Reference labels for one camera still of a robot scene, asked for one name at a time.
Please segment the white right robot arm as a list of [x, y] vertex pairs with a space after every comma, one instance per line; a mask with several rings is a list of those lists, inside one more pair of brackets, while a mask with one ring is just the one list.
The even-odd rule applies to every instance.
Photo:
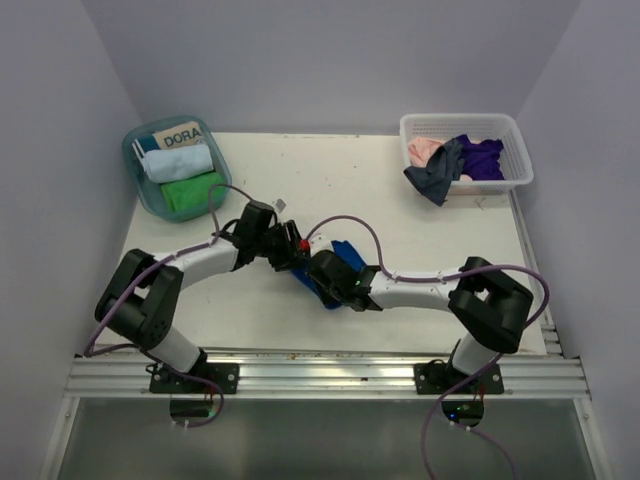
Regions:
[[466, 335], [451, 354], [445, 379], [461, 393], [480, 382], [480, 369], [497, 355], [518, 351], [533, 304], [527, 287], [481, 257], [423, 281], [387, 276], [380, 266], [356, 270], [336, 253], [322, 250], [309, 261], [307, 274], [322, 293], [355, 311], [416, 308], [453, 314]]

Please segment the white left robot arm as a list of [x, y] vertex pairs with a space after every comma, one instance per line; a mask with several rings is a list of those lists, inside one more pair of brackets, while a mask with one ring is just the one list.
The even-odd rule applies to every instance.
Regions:
[[280, 222], [273, 207], [251, 201], [229, 227], [200, 244], [157, 255], [128, 251], [96, 305], [95, 319], [100, 330], [110, 329], [173, 369], [182, 390], [197, 392], [207, 383], [208, 369], [201, 349], [173, 326], [181, 292], [257, 258], [279, 272], [302, 267], [309, 256], [309, 242], [294, 221]]

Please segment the green rolled towel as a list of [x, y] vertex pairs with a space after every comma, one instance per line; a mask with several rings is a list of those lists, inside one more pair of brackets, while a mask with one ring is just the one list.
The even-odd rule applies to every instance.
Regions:
[[223, 182], [224, 179], [219, 173], [208, 172], [161, 184], [160, 190], [171, 213], [207, 211], [211, 187]]

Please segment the teal plastic bin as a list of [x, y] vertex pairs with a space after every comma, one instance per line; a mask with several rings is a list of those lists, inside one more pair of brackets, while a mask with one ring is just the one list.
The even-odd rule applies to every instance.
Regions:
[[221, 206], [232, 183], [208, 125], [174, 116], [131, 130], [122, 141], [126, 168], [146, 211], [172, 223]]

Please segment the light blue rolled towel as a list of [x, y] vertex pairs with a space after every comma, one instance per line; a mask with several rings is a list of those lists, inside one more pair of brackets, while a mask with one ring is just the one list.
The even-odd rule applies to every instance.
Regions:
[[149, 151], [140, 163], [148, 179], [156, 184], [184, 180], [214, 170], [210, 150], [204, 144]]

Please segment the beige DORA towel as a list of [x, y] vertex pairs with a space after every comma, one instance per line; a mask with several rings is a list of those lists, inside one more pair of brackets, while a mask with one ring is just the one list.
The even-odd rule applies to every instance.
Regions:
[[152, 134], [160, 149], [176, 149], [206, 142], [197, 121], [187, 121]]

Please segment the dark grey towel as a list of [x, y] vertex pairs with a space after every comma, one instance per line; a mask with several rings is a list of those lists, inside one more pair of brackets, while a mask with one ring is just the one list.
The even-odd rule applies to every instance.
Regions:
[[461, 151], [462, 146], [451, 139], [437, 149], [425, 167], [409, 165], [403, 173], [418, 193], [436, 206], [442, 206], [451, 184], [462, 175]]

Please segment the teal white striped towel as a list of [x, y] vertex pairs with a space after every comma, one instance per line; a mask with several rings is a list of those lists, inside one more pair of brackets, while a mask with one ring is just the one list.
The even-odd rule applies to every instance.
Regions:
[[159, 150], [160, 146], [153, 135], [145, 135], [136, 137], [132, 143], [132, 148], [136, 158], [142, 161], [149, 151]]

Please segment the pink towel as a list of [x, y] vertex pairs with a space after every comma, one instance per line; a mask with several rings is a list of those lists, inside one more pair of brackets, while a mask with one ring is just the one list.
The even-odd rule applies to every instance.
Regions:
[[427, 137], [416, 137], [408, 143], [408, 155], [410, 165], [423, 168], [428, 164], [431, 156], [442, 146], [443, 143], [438, 140]]

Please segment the purple towel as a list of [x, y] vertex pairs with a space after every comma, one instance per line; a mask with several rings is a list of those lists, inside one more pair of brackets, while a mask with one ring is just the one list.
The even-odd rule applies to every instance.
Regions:
[[455, 140], [462, 146], [463, 175], [469, 176], [474, 181], [505, 179], [500, 166], [500, 157], [504, 150], [501, 140], [486, 139], [474, 143], [467, 135], [455, 137]]

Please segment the white plastic basket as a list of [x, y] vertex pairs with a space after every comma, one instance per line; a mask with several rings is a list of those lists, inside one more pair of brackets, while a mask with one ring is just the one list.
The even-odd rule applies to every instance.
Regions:
[[424, 166], [441, 145], [454, 141], [465, 160], [449, 195], [507, 193], [534, 179], [532, 162], [513, 118], [505, 114], [407, 114], [400, 119], [404, 165]]

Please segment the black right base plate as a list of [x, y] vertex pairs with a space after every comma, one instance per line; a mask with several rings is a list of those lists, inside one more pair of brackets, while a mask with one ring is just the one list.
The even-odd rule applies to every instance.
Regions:
[[459, 385], [452, 394], [491, 394], [505, 392], [500, 367], [491, 364], [483, 367], [479, 374], [464, 374], [455, 370], [452, 362], [441, 359], [413, 365], [413, 379], [418, 395], [442, 395]]

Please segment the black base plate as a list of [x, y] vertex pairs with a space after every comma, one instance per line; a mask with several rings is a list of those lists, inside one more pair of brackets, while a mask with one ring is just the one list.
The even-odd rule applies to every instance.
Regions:
[[215, 384], [223, 394], [235, 394], [240, 379], [237, 363], [206, 363], [197, 372], [175, 373], [157, 363], [149, 364], [145, 371], [151, 375], [149, 391], [154, 394], [215, 393]]
[[500, 367], [491, 364], [483, 367], [479, 374], [464, 374], [455, 370], [452, 362], [441, 359], [413, 365], [413, 379], [418, 395], [442, 395], [459, 385], [452, 394], [491, 394], [505, 392]]

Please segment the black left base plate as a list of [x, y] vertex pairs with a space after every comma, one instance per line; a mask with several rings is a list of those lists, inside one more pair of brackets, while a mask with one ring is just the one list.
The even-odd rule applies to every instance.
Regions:
[[235, 394], [240, 379], [237, 363], [206, 363], [197, 372], [175, 373], [157, 363], [149, 364], [145, 371], [151, 375], [149, 391], [154, 394], [215, 393], [215, 384], [223, 394]]

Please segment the aluminium mounting rail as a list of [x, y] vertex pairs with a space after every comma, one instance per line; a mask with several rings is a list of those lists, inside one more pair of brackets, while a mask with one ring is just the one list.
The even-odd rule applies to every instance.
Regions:
[[[212, 363], [239, 366], [236, 399], [410, 399], [414, 367], [433, 356], [211, 351]], [[133, 352], [76, 359], [66, 397], [145, 398], [150, 360]], [[499, 400], [588, 399], [582, 364], [558, 356], [510, 356], [500, 361]]]

